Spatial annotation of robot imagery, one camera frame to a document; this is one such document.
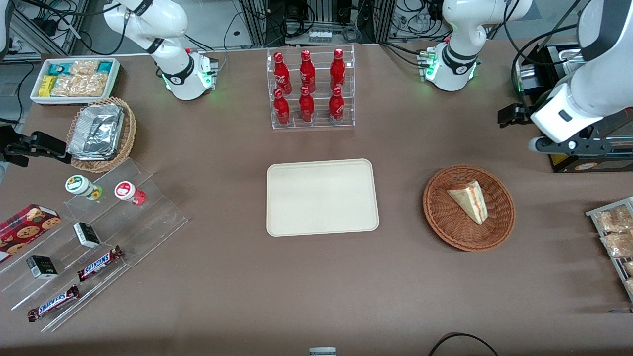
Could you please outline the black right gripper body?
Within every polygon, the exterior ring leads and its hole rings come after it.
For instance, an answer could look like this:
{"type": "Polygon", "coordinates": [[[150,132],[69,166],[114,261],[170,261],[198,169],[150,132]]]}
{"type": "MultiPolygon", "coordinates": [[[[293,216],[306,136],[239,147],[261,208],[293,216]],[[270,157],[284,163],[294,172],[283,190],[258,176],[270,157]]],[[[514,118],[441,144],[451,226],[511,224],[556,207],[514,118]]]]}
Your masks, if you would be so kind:
{"type": "Polygon", "coordinates": [[[28,140],[2,141],[0,144],[0,160],[3,163],[28,167],[29,158],[26,154],[29,152],[30,142],[28,140]]]}

